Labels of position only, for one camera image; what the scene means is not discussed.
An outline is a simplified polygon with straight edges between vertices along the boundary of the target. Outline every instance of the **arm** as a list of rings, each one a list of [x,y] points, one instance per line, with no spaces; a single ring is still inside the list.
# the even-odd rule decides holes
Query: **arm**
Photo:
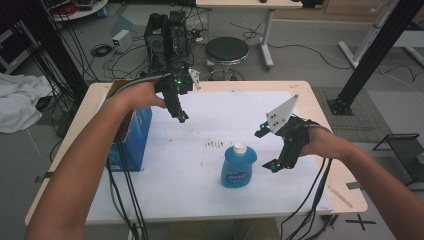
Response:
[[[424,202],[349,141],[318,128],[309,130],[302,155],[339,159],[370,196],[396,239],[424,238]]]
[[[165,107],[154,83],[140,83],[105,101],[81,131],[41,197],[26,239],[83,239],[84,225],[110,146],[125,115],[133,109]]]

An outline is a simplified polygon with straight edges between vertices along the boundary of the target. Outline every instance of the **blue box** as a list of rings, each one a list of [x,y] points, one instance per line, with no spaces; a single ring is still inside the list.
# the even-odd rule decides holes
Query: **blue box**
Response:
[[[151,120],[152,109],[149,107],[130,112],[121,125],[121,146],[128,170],[131,172],[137,172],[141,169]],[[112,171],[124,171],[119,144],[116,142],[110,148],[109,160]]]

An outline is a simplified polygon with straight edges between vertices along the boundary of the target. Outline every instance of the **forearm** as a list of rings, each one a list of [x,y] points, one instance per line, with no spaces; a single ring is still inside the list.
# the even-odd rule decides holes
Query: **forearm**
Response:
[[[361,183],[397,239],[422,239],[424,204],[359,147],[341,161]]]
[[[82,231],[110,146],[127,112],[128,109],[119,101],[109,100],[87,124],[47,185],[29,224],[27,236],[32,235],[32,229],[44,229],[44,234],[47,234],[43,226],[37,226],[39,224],[48,226],[53,233],[55,228],[64,226]]]

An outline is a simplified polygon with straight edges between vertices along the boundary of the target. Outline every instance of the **bottle label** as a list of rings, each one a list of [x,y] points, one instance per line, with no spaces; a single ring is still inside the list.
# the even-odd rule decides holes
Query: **bottle label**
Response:
[[[239,184],[243,183],[249,179],[249,173],[242,171],[232,171],[227,173],[226,181],[229,184]]]

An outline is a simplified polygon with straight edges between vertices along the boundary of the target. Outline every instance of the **cardboard box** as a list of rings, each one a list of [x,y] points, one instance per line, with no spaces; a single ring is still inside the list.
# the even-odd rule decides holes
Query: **cardboard box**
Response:
[[[126,80],[115,80],[106,98],[112,96],[125,83],[127,83]],[[119,144],[114,141],[109,152],[112,171],[124,171],[120,148],[123,150],[122,153],[125,156],[128,170],[131,172],[141,170],[151,119],[152,109],[150,107],[131,111],[127,114],[117,133],[117,138],[122,143]]]

